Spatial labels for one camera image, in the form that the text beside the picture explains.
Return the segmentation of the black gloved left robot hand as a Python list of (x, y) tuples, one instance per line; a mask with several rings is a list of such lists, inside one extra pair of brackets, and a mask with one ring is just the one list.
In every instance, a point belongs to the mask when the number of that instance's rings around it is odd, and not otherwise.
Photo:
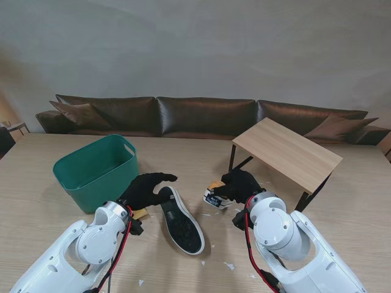
[(119, 197), (119, 202), (138, 211), (149, 206), (157, 206), (170, 200), (170, 194), (155, 194), (155, 187), (162, 182), (175, 182), (177, 177), (167, 173), (145, 173), (135, 177)]

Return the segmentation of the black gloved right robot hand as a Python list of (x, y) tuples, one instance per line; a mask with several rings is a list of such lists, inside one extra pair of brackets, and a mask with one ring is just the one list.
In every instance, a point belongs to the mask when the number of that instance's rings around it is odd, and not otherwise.
[(224, 174), (221, 181), (224, 185), (212, 189), (211, 194), (237, 203), (245, 204), (251, 196), (266, 191), (258, 184), (253, 175), (241, 169), (233, 169)]

